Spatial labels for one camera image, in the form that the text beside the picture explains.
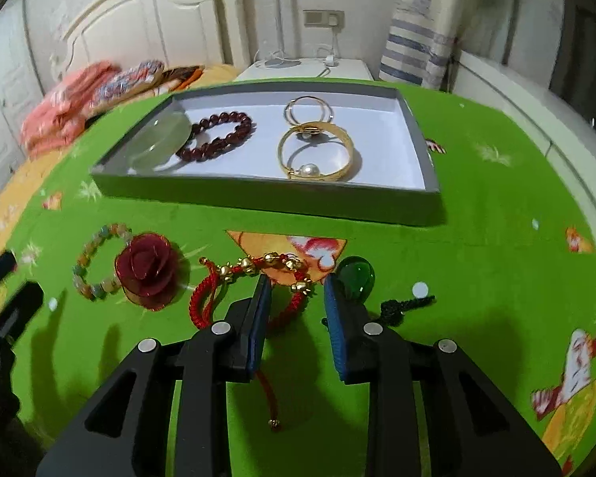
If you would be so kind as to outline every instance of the red string bracelet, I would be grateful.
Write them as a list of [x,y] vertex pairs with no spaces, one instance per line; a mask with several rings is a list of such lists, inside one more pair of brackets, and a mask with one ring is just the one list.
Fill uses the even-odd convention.
[[[313,282],[305,272],[306,264],[292,254],[278,254],[272,252],[259,258],[248,256],[239,258],[238,264],[235,266],[227,264],[222,267],[217,267],[214,262],[205,257],[200,258],[198,261],[205,265],[210,272],[196,287],[190,298],[190,319],[192,319],[194,326],[199,330],[207,328],[213,323],[212,313],[216,306],[216,290],[219,283],[233,283],[237,277],[243,274],[255,275],[263,268],[285,267],[289,269],[289,271],[292,271],[296,277],[296,283],[291,286],[291,291],[293,292],[291,300],[280,314],[271,318],[267,322],[267,335],[288,325],[291,320],[298,315],[304,304],[305,298],[312,291],[311,285]],[[208,296],[210,298],[205,307],[203,307],[202,304]],[[259,369],[256,372],[256,376],[267,396],[270,417],[269,426],[273,430],[279,430],[278,400],[276,399],[274,390],[262,370]]]

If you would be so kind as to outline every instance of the pearl pendant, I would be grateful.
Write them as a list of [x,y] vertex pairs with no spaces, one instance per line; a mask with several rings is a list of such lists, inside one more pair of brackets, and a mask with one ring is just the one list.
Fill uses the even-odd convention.
[[302,165],[298,169],[298,173],[303,177],[314,177],[320,175],[320,169],[314,163],[308,163],[306,165]]

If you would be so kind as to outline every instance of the red cord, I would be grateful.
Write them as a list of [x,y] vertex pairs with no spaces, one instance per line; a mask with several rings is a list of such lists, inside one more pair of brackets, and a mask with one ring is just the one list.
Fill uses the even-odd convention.
[[276,398],[274,389],[271,387],[271,384],[267,380],[265,373],[262,372],[262,369],[256,371],[256,377],[262,385],[262,390],[265,392],[265,397],[267,397],[270,418],[269,426],[274,432],[277,432],[278,430],[280,430],[280,422],[278,421],[278,399]]
[[[281,261],[283,260],[283,256],[285,259],[287,258],[286,255],[280,255]],[[211,326],[213,323],[212,313],[214,311],[214,307],[216,305],[216,290],[218,288],[218,284],[220,281],[220,276],[218,274],[218,270],[216,268],[216,264],[211,262],[206,258],[201,258],[200,263],[205,265],[210,272],[208,276],[198,284],[194,292],[192,292],[192,297],[190,298],[190,319],[194,323],[194,326],[199,330],[203,328],[207,328]],[[262,258],[254,259],[254,262],[258,266],[260,263],[263,262]],[[240,266],[236,266],[232,268],[232,273],[237,276],[243,272],[243,269]],[[307,278],[307,274],[302,271],[295,272],[296,281],[298,280],[305,280]],[[210,295],[210,300],[207,302],[205,307],[202,307],[203,301]],[[280,312],[276,317],[271,318],[267,322],[267,336],[269,337],[270,334],[275,333],[277,330],[280,330],[287,326],[291,320],[298,315],[300,309],[302,308],[306,296],[302,293],[294,293],[291,296],[291,301],[285,307],[285,309]],[[276,395],[274,393],[271,384],[267,380],[267,377],[259,369],[256,372],[256,377],[260,381],[262,385],[263,391],[265,392],[265,396],[267,398],[267,404],[269,406],[269,425],[274,431],[280,430],[280,422],[278,421],[278,400],[276,399]]]

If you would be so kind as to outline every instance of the metal screw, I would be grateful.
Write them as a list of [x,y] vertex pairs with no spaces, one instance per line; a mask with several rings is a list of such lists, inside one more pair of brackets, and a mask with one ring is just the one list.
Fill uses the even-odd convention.
[[218,321],[212,325],[212,333],[216,335],[224,335],[232,329],[232,325],[230,325],[226,321]]
[[138,347],[141,353],[149,353],[157,347],[157,342],[154,339],[144,339]]
[[379,335],[383,331],[384,327],[379,323],[366,323],[364,325],[364,333],[368,335]]
[[455,353],[457,351],[457,344],[451,339],[442,339],[437,343],[437,346],[444,353]]

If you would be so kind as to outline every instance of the fabric rose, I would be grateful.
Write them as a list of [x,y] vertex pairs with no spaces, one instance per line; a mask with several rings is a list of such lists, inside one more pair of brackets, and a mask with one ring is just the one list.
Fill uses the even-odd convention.
[[160,310],[177,290],[178,256],[169,241],[141,233],[115,259],[116,275],[127,298],[148,310]]

